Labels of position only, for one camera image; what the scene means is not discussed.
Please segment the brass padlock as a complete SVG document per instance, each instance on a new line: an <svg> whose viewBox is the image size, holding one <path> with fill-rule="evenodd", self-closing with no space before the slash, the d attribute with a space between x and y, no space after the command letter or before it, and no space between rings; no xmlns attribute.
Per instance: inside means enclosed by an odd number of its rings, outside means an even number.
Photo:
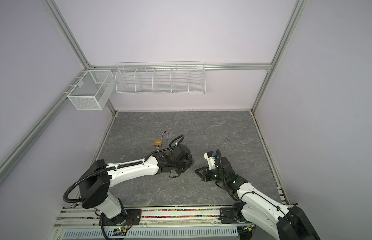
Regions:
<svg viewBox="0 0 372 240"><path fill-rule="evenodd" d="M154 140L153 147L155 147L156 149L158 149L159 147L161 147L162 144L163 144L163 141L164 141L164 136L166 136L166 140L168 140L169 133L166 132L166 131L162 132L161 138L159 140Z"/></svg>

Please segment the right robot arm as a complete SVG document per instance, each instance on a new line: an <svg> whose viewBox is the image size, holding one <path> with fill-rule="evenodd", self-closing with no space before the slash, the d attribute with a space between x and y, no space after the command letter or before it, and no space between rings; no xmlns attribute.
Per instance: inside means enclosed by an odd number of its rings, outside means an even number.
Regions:
<svg viewBox="0 0 372 240"><path fill-rule="evenodd" d="M298 206L283 205L259 191L236 174L220 150L204 154L208 166L196 170L203 182L213 181L236 201L234 220L251 222L276 240L319 240L305 212Z"/></svg>

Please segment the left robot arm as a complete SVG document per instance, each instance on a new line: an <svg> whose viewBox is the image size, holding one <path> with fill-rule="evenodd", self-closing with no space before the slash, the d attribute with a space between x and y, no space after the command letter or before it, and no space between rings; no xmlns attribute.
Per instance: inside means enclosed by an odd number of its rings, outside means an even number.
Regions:
<svg viewBox="0 0 372 240"><path fill-rule="evenodd" d="M95 209L101 213L100 226L122 226L135 217L128 214L120 199L114 197L110 188L122 182L143 176L168 173L177 178L193 164L191 151L180 135L165 149L154 150L145 158L118 164L95 161L85 173L63 194L66 203L80 203L84 209Z"/></svg>

